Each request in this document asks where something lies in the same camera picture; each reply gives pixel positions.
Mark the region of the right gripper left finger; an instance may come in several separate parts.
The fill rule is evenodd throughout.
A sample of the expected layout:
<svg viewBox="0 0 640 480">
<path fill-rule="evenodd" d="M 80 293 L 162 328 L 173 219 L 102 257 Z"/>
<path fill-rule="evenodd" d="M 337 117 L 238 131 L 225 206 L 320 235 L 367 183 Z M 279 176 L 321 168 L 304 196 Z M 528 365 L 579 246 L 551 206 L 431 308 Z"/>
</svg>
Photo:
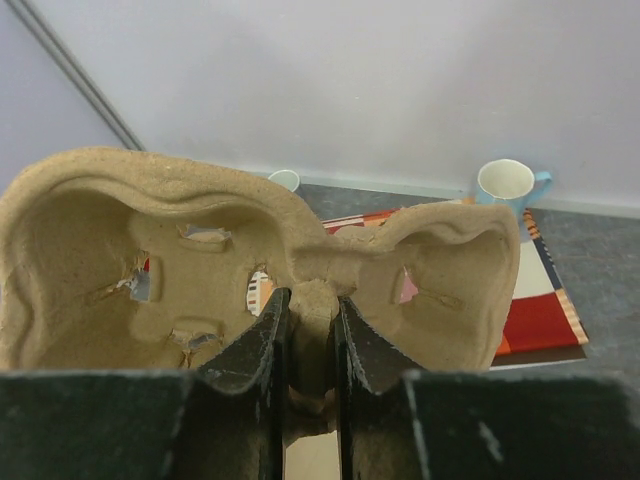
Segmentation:
<svg viewBox="0 0 640 480">
<path fill-rule="evenodd" d="M 289 301 L 276 289 L 256 322 L 199 368 L 202 479 L 283 477 Z"/>
</svg>

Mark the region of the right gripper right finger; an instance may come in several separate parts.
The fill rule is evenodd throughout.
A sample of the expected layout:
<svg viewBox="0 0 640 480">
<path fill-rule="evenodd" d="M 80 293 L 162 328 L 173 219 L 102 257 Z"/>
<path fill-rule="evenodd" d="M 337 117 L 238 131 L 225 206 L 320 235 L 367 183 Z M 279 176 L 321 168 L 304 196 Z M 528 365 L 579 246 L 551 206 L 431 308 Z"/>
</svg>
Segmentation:
<svg viewBox="0 0 640 480">
<path fill-rule="evenodd" d="M 348 297 L 334 321 L 337 428 L 343 479 L 427 479 L 413 385 L 424 372 L 383 338 Z"/>
</svg>

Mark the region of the cardboard cup carrier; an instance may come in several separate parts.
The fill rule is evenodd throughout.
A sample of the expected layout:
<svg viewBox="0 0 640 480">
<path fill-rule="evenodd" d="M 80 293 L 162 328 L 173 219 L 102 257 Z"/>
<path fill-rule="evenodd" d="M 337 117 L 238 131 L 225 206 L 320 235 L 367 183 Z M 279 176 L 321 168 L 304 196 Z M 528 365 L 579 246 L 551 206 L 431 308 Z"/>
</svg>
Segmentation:
<svg viewBox="0 0 640 480">
<path fill-rule="evenodd" d="M 264 271 L 291 293 L 286 437 L 329 433 L 330 329 L 380 251 L 335 237 L 300 196 L 244 171 L 107 147 L 58 153 L 1 198 L 1 366 L 197 368 L 254 324 L 246 295 Z"/>
</svg>

